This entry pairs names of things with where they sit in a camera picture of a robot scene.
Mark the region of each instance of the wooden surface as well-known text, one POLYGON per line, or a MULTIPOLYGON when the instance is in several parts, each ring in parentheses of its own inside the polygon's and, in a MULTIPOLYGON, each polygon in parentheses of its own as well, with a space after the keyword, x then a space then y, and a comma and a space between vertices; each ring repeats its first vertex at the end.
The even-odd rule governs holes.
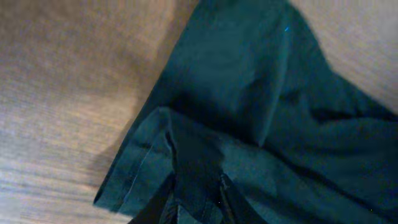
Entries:
MULTIPOLYGON (((127 223, 91 204, 196 2, 0 0, 0 223, 127 223)), ((397 112, 398 1, 293 2, 397 112)))

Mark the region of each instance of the wooden table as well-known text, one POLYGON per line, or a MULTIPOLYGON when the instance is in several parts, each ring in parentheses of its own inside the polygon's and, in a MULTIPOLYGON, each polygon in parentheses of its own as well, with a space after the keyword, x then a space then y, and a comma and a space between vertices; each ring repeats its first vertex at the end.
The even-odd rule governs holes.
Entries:
MULTIPOLYGON (((293 2, 333 67, 397 112, 398 1, 293 2)), ((196 3, 0 1, 0 223, 129 221, 91 204, 196 3)))

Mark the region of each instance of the green fabric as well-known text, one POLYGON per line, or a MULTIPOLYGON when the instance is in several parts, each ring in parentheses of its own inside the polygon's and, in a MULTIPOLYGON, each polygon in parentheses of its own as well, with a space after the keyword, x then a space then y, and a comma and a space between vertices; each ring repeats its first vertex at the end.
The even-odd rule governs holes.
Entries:
POLYGON ((398 222, 397 121, 285 1, 202 1, 95 205, 135 217, 175 174, 178 223, 219 224, 226 174, 267 223, 398 222))

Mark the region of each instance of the cloth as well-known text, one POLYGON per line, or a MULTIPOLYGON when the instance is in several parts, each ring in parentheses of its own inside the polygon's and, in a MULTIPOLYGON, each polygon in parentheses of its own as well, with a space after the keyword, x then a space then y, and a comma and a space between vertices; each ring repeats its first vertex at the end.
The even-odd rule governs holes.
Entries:
POLYGON ((398 222, 397 121, 286 1, 201 1, 95 205, 179 224, 398 222))

